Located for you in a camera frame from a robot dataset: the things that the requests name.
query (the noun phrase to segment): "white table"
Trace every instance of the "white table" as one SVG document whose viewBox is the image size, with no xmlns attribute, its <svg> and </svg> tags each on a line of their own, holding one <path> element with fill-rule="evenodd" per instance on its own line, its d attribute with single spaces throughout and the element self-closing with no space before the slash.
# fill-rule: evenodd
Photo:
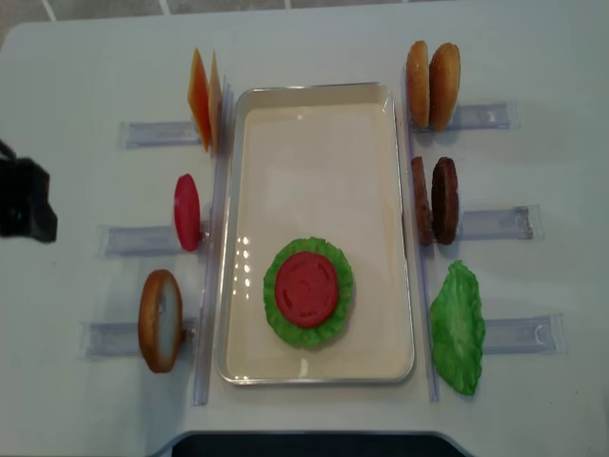
<svg viewBox="0 0 609 457">
<path fill-rule="evenodd" d="M 0 137 L 50 172 L 59 229 L 49 246 L 0 241 L 0 454 L 143 455 L 197 431 L 315 429 L 432 431 L 476 455 L 607 455 L 608 9 L 603 2 L 503 3 L 14 30 L 0 53 Z M 169 264 L 183 278 L 189 312 L 198 306 L 202 268 L 192 256 L 122 262 L 93 255 L 99 224 L 169 224 L 173 186 L 185 172 L 210 201 L 211 162 L 197 148 L 117 146 L 119 121 L 189 117 L 195 46 L 207 62 L 218 51 L 237 95 L 251 87 L 379 81 L 399 104 L 403 61 L 420 38 L 431 50 L 444 41 L 460 46 L 462 100 L 519 100 L 523 127 L 514 138 L 521 147 L 494 149 L 489 141 L 476 171 L 501 172 L 489 178 L 460 169 L 460 189 L 473 203 L 541 204 L 546 237 L 531 250 L 498 245 L 468 255 L 512 256 L 476 271 L 483 299 L 515 304 L 493 302 L 486 317 L 563 312 L 569 355 L 485 357 L 472 400 L 442 384 L 442 401 L 432 405 L 413 291 L 418 358 L 398 386 L 235 388 L 214 371 L 209 404 L 193 407 L 190 363 L 155 376 L 136 359 L 75 357 L 78 322 L 134 316 L 138 285 L 151 268 Z"/>
</svg>

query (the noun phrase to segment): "tray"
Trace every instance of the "tray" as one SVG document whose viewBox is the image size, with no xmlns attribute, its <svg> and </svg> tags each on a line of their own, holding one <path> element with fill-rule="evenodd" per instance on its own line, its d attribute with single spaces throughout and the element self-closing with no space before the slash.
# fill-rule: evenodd
<svg viewBox="0 0 609 457">
<path fill-rule="evenodd" d="M 413 367 L 393 98 L 382 85 L 254 89 L 237 104 L 216 363 L 232 384 L 397 382 Z M 265 318 L 263 277 L 295 238 L 342 249 L 347 328 L 294 348 Z"/>
</svg>

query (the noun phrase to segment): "lettuce leaf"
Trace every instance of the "lettuce leaf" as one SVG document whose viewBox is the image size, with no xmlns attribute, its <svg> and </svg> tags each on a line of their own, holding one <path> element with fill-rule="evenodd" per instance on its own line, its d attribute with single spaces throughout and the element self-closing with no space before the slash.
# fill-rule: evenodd
<svg viewBox="0 0 609 457">
<path fill-rule="evenodd" d="M 478 280 L 462 261 L 448 268 L 430 319 L 436 371 L 457 392 L 473 395 L 482 373 L 486 327 Z"/>
<path fill-rule="evenodd" d="M 289 322 L 277 307 L 275 301 L 275 281 L 281 265 L 297 252 L 316 252 L 324 256 L 334 266 L 339 287 L 339 297 L 334 312 L 324 322 L 314 328 L 300 328 Z M 353 293 L 353 271 L 343 252 L 322 238 L 297 239 L 285 246 L 275 256 L 266 271 L 263 293 L 266 321 L 273 327 L 277 336 L 286 343 L 304 348 L 315 348 L 327 341 L 344 328 Z"/>
</svg>

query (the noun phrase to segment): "top bun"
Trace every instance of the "top bun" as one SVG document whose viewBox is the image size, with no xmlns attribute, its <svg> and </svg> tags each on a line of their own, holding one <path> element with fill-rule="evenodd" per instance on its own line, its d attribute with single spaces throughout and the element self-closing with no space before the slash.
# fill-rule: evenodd
<svg viewBox="0 0 609 457">
<path fill-rule="evenodd" d="M 406 58 L 406 88 L 410 115 L 421 128 L 429 124 L 429 66 L 427 44 L 417 41 Z"/>
<path fill-rule="evenodd" d="M 431 110 L 429 123 L 436 131 L 445 130 L 457 104 L 461 83 L 459 48 L 451 43 L 441 45 L 429 64 Z"/>
</svg>

